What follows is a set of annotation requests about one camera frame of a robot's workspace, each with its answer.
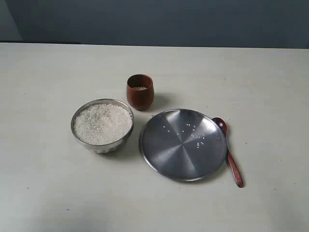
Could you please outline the round steel plate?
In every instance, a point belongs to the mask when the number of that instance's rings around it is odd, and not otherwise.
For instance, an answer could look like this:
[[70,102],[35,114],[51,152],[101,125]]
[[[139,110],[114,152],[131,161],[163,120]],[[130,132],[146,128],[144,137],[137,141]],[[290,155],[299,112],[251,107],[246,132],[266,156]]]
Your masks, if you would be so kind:
[[190,109],[170,109],[144,125],[139,150],[159,174],[190,182],[206,178],[221,167],[227,143],[220,127],[208,116]]

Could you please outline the dark red wooden spoon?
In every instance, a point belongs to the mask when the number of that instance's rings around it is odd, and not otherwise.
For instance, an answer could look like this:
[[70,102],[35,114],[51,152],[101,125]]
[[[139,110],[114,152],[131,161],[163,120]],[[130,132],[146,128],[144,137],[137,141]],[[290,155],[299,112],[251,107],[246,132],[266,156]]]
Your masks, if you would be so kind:
[[[212,120],[219,126],[219,128],[221,129],[221,131],[223,132],[223,134],[225,136],[225,139],[227,140],[227,125],[224,122],[224,120],[219,118],[219,117],[214,117]],[[237,167],[237,164],[235,163],[233,156],[231,155],[231,153],[228,149],[228,146],[227,146],[226,162],[227,162],[227,165],[229,166],[229,168],[231,170],[231,173],[232,173],[233,178],[236,182],[236,185],[239,188],[244,187],[244,182],[243,182],[241,173],[240,173],[240,171]]]

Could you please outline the steel bowl of rice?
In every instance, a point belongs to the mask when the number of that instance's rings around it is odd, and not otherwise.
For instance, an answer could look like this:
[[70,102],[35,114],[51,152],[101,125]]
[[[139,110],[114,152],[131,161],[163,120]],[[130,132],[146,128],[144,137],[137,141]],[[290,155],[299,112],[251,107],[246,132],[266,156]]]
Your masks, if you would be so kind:
[[81,106],[70,123],[73,137],[84,148],[109,153],[124,145],[134,128],[130,107],[115,99],[98,99]]

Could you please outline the brown wooden cup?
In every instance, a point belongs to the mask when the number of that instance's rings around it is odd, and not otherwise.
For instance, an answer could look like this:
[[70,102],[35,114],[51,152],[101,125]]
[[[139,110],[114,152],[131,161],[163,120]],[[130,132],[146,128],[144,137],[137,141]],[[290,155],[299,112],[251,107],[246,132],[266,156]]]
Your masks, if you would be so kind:
[[154,83],[145,74],[135,74],[128,78],[126,98],[128,103],[137,110],[149,109],[154,101]]

